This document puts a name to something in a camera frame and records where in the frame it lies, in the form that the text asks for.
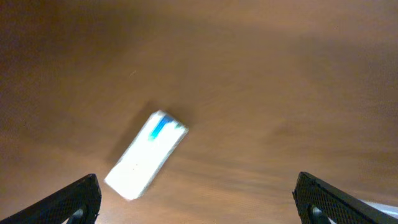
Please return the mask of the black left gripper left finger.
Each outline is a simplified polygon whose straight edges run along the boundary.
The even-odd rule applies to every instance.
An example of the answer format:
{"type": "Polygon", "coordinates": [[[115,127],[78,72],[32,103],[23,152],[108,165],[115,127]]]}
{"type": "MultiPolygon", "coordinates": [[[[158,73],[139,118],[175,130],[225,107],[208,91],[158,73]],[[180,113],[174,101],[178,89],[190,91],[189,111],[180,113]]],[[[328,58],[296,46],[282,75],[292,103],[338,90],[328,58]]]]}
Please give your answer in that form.
{"type": "Polygon", "coordinates": [[[1,223],[94,223],[100,206],[98,179],[95,174],[88,174],[1,223]]]}

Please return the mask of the white Panadol box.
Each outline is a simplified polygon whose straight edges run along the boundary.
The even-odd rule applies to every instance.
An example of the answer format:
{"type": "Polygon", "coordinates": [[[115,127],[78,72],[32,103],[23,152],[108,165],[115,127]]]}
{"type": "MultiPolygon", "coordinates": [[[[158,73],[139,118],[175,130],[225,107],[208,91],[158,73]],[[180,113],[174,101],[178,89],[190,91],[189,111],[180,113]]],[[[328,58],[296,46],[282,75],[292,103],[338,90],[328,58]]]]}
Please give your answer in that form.
{"type": "Polygon", "coordinates": [[[187,133],[168,113],[152,113],[104,182],[126,200],[139,198],[187,133]]]}

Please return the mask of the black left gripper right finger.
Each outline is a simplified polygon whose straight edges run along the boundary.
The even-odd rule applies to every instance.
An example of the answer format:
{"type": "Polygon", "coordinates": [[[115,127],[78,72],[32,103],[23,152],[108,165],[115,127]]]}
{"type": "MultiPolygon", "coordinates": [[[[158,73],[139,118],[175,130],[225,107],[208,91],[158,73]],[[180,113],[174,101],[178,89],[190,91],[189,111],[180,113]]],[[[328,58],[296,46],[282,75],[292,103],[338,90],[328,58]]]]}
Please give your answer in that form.
{"type": "Polygon", "coordinates": [[[397,224],[390,213],[337,189],[308,172],[300,172],[292,192],[302,223],[397,224]]]}

